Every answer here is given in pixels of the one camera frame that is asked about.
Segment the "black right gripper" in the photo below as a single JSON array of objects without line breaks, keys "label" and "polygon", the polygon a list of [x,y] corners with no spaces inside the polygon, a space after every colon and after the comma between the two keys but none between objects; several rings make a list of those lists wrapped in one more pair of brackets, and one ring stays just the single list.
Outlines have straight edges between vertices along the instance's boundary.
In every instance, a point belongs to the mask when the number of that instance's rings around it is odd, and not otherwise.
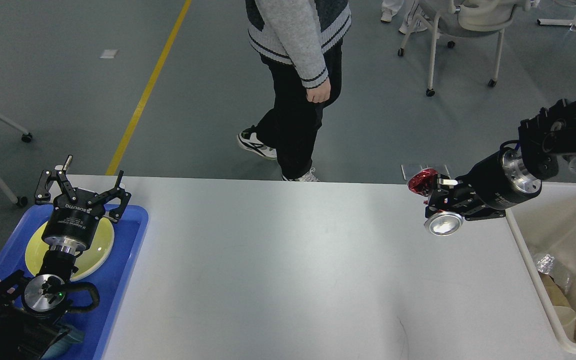
[{"label": "black right gripper", "polygon": [[[505,209],[536,198],[541,194],[542,181],[529,173],[516,150],[502,148],[475,164],[461,180],[426,177],[423,191],[426,219],[453,212],[466,221],[481,221],[505,218]],[[488,207],[474,207],[474,192]]]}]

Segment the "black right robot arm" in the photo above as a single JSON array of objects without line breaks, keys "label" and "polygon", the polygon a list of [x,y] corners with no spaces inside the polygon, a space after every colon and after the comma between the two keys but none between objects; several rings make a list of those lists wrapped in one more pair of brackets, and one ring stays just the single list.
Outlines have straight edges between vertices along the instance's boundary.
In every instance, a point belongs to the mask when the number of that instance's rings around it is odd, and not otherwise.
[{"label": "black right robot arm", "polygon": [[518,139],[500,144],[468,173],[451,178],[426,168],[407,187],[426,198],[427,219],[448,214],[465,221],[497,219],[539,196],[542,182],[558,175],[558,157],[576,173],[576,101],[560,99],[522,120]]}]

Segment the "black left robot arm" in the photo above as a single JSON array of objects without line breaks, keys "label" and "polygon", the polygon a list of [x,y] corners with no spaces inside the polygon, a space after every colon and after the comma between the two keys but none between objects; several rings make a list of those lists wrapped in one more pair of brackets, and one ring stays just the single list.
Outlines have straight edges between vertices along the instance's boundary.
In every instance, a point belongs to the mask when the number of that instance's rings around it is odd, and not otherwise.
[{"label": "black left robot arm", "polygon": [[39,360],[71,332],[61,322],[67,313],[87,313],[99,306],[100,294],[90,282],[73,282],[77,256],[89,250],[100,220],[118,223],[131,194],[119,171],[114,187],[96,193],[73,187],[67,170],[44,170],[35,191],[37,205],[52,204],[41,239],[48,244],[38,273],[19,269],[0,281],[0,360]]}]

